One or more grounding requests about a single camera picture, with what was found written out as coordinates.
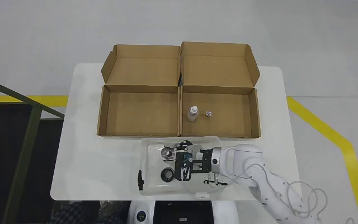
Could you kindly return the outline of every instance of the label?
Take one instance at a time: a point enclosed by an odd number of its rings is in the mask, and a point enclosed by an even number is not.
[[[210,195],[208,193],[196,193],[195,194],[196,199],[209,199]]]

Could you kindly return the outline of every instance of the metal nut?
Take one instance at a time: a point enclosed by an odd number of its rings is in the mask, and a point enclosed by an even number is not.
[[[209,111],[209,110],[205,112],[205,115],[206,115],[208,118],[211,117],[212,114],[213,114],[213,112],[211,112],[211,111]]]

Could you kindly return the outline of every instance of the clear plastic bin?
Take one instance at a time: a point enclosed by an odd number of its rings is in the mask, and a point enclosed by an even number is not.
[[[161,150],[164,144],[180,143],[184,140],[190,141],[192,144],[200,144],[203,148],[211,149],[220,146],[220,139],[216,136],[208,137],[175,137],[175,138],[143,138],[142,149],[140,153],[140,170],[142,171],[142,179],[144,180],[142,195],[162,195],[162,194],[196,194],[211,193],[223,189],[225,186],[216,186],[214,184],[204,184],[204,180],[208,179],[208,174],[191,174],[190,181],[178,181],[173,179],[166,183],[161,179],[161,172],[166,167],[171,166],[163,162]],[[220,177],[220,181],[231,181],[225,177]]]

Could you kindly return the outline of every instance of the black washer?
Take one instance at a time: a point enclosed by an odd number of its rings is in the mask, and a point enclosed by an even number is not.
[[[164,182],[169,183],[170,181],[172,181],[174,179],[174,171],[172,168],[167,167],[165,169],[162,170],[161,172],[161,178]]]

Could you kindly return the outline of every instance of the brown cardboard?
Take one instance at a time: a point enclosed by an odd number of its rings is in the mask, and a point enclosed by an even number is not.
[[[260,72],[249,45],[183,42],[181,66],[181,134],[261,136],[255,89]],[[190,122],[187,112],[194,105],[199,115]]]
[[[115,45],[102,67],[97,134],[180,134],[180,47]]]

